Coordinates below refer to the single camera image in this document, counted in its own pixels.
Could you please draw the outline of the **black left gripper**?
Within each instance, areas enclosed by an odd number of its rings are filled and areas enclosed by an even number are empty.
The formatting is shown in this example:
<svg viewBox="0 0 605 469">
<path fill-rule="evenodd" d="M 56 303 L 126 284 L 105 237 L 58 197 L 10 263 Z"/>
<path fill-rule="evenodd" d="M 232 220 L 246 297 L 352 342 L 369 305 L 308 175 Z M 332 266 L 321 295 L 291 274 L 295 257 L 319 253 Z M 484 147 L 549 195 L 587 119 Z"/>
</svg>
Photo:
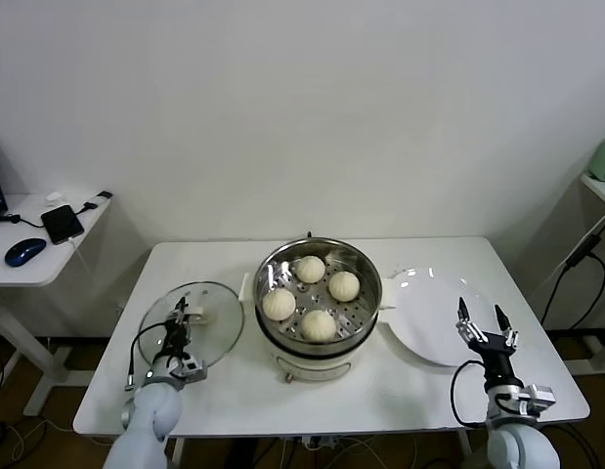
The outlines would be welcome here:
<svg viewBox="0 0 605 469">
<path fill-rule="evenodd" d="M 185 351 L 190 343 L 190 333 L 188 326 L 191 324 L 192 317 L 186 314 L 188 302 L 183 296 L 169 313 L 168 320 L 164 323 L 165 338 L 162 345 L 162 355 L 167 358 L 167 363 L 172 359 L 179 362 L 186 360 L 190 354 Z"/>
</svg>

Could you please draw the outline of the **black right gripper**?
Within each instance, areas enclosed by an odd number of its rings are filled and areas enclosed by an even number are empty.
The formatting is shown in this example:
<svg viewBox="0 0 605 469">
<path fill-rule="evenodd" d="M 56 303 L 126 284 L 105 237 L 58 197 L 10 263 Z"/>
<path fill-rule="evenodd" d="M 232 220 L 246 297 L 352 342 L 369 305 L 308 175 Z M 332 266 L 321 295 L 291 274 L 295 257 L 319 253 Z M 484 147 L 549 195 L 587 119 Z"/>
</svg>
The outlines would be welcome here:
<svg viewBox="0 0 605 469">
<path fill-rule="evenodd" d="M 456 329 L 467 347 L 478 354 L 484 365 L 486 386 L 519 386 L 520 379 L 515 376 L 510 357 L 515 353 L 518 331 L 499 305 L 495 305 L 497 323 L 502 336 L 483 332 L 471 321 L 467 306 L 462 297 L 458 298 Z"/>
</svg>

